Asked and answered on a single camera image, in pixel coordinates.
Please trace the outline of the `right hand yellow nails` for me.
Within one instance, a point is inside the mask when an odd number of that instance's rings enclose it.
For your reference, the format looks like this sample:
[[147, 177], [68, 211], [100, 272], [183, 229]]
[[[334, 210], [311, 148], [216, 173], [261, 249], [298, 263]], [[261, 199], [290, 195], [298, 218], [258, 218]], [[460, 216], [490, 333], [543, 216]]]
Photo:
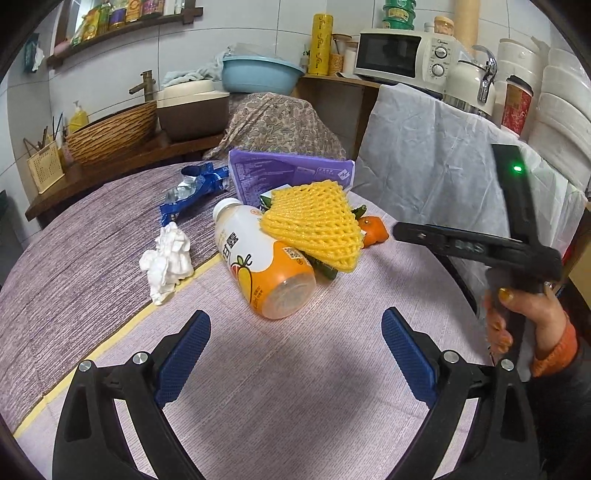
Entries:
[[487, 339], [492, 357], [500, 360], [513, 345], [506, 320], [495, 308], [495, 300], [512, 313], [525, 316], [534, 324], [536, 358], [548, 357], [559, 344], [567, 329], [568, 318], [552, 289], [545, 285], [544, 292], [532, 294], [514, 288], [500, 288], [495, 295], [487, 293], [484, 299], [487, 321]]

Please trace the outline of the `orange sleeve forearm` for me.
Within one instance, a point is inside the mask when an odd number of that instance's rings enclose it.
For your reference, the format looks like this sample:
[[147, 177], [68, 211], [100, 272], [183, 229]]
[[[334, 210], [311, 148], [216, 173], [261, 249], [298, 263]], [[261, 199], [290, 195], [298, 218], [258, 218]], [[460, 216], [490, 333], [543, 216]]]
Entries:
[[572, 363], [577, 352], [577, 333], [570, 319], [567, 319], [562, 337], [550, 354], [543, 359], [534, 357], [531, 365], [532, 376], [535, 378], [551, 376], [565, 370]]

